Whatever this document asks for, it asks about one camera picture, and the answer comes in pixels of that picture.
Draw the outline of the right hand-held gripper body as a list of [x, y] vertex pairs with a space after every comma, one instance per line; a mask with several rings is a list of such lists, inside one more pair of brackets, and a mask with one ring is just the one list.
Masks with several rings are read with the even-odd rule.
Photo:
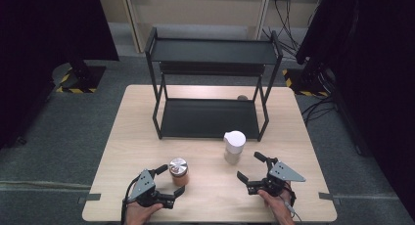
[[277, 158], [262, 157], [260, 161], [267, 164], [267, 174], [260, 181], [248, 181], [246, 183], [249, 195], [256, 195], [258, 190], [263, 190], [269, 195], [277, 197], [286, 188], [288, 181], [306, 181], [303, 176]]

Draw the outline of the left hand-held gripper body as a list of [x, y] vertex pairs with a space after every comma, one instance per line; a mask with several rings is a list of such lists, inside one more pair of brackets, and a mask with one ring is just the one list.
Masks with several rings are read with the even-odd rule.
[[126, 204], [139, 203], [144, 207], [149, 207], [156, 203], [161, 203], [163, 208], [173, 209], [174, 195], [162, 194], [156, 189], [153, 176], [154, 169], [144, 169], [132, 182], [133, 189], [127, 192]]

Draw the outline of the orange spice jar silver lid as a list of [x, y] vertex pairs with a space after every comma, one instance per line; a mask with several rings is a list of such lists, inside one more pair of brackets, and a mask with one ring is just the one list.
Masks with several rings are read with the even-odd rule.
[[188, 163], [184, 158], [174, 158], [169, 163], [169, 173], [172, 181], [176, 186], [185, 186], [189, 182], [189, 168]]

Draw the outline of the white plastic cup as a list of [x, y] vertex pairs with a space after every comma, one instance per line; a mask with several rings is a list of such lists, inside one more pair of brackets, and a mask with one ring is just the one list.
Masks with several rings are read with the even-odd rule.
[[225, 160], [230, 164], [237, 164], [247, 141], [245, 134], [238, 130], [226, 132], [223, 140], [225, 142]]

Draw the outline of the black two-tier metal shelf rack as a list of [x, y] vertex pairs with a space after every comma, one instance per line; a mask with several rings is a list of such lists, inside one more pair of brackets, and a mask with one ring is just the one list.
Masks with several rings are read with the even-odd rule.
[[[275, 32], [266, 41], [165, 38], [151, 30], [145, 56], [156, 97], [153, 122], [159, 138], [221, 138], [239, 130], [262, 139], [267, 100], [283, 59]], [[173, 98], [168, 75], [255, 77], [251, 98]]]

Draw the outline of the person's left hand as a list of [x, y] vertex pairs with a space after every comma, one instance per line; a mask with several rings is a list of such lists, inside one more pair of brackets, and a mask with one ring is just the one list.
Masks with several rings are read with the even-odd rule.
[[144, 225], [154, 213], [162, 208], [163, 205], [161, 203], [156, 203], [149, 207], [144, 207], [137, 202], [131, 203], [127, 206], [125, 212], [125, 225]]

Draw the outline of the person's right hand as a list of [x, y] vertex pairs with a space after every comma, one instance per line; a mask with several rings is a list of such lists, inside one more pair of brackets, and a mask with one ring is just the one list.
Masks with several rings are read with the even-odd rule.
[[291, 200], [291, 195], [287, 190], [284, 190], [278, 197], [272, 197], [263, 190], [258, 190], [257, 194], [263, 199], [264, 206], [271, 209], [279, 225], [295, 225], [291, 212], [286, 207], [286, 203]]

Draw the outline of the grey floor tape piece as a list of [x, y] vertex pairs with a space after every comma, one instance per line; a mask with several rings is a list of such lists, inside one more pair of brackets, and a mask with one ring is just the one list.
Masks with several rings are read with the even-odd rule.
[[320, 200], [332, 201], [336, 205], [340, 205], [341, 204], [340, 199], [336, 198], [334, 195], [332, 195], [330, 193], [322, 193], [322, 192], [319, 192], [318, 193], [318, 196], [319, 196], [319, 199]]
[[101, 198], [101, 194], [88, 194], [85, 197], [78, 198], [78, 204], [85, 204], [86, 202], [90, 201], [99, 201]]

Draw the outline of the stand base with hazard tape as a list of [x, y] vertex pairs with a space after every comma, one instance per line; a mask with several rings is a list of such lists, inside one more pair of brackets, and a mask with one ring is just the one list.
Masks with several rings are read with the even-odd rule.
[[291, 88], [297, 95], [304, 96], [325, 96], [329, 93], [317, 78], [306, 81], [301, 75], [302, 70], [287, 68], [282, 71], [286, 86]]
[[106, 68], [104, 66], [84, 65], [81, 68], [70, 67], [58, 85], [60, 93], [94, 93]]

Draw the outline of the black curtain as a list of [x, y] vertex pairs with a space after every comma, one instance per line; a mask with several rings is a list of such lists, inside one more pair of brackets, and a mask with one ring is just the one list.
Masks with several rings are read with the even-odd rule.
[[0, 149], [25, 132], [55, 68], [117, 59], [100, 0], [0, 0]]
[[296, 54], [330, 69], [365, 148], [415, 220], [415, 0], [321, 0]]

